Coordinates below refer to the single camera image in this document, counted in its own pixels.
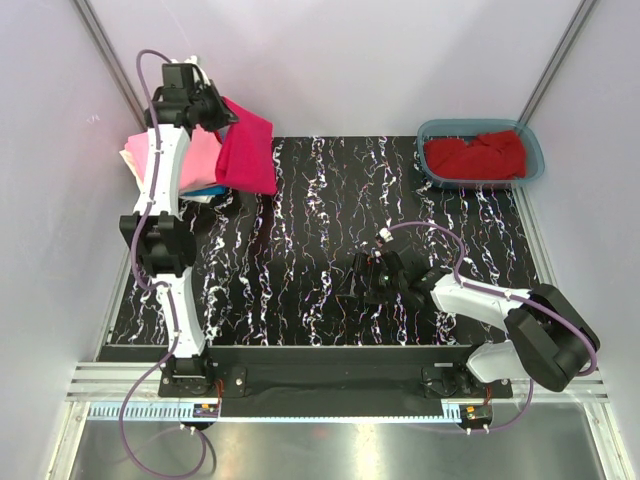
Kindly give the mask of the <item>bright pink t shirt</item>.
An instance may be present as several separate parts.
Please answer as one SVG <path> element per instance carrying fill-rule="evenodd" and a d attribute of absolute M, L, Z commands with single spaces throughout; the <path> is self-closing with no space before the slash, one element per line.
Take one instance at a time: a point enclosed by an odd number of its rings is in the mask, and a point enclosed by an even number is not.
<path fill-rule="evenodd" d="M 228 128 L 222 141 L 216 163 L 217 183 L 246 193 L 275 195 L 273 124 L 227 97 L 223 100 L 238 121 Z"/>

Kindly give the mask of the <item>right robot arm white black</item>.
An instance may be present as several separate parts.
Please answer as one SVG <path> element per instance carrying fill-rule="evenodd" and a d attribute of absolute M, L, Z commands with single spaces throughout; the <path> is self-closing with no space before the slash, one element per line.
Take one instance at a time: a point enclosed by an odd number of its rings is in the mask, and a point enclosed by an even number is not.
<path fill-rule="evenodd" d="M 396 299 L 464 316 L 506 333 L 501 343 L 471 347 L 454 371 L 454 384 L 476 396 L 490 383 L 527 377 L 561 392 L 597 366 L 600 342 L 567 298 L 553 285 L 531 290 L 491 287 L 454 272 L 405 263 L 393 251 L 356 254 L 347 293 L 368 304 Z"/>

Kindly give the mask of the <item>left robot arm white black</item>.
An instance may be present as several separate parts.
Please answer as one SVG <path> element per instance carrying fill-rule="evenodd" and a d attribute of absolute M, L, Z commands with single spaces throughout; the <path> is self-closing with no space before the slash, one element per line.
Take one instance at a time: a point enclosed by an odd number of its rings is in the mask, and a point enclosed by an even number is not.
<path fill-rule="evenodd" d="M 136 282 L 156 296 L 167 325 L 168 351 L 158 366 L 160 396 L 204 397 L 221 381 L 196 312 L 192 273 L 197 245 L 179 213 L 180 181 L 196 130 L 214 133 L 237 117 L 193 59 L 163 64 L 161 85 L 146 95 L 143 188 L 119 228 Z"/>

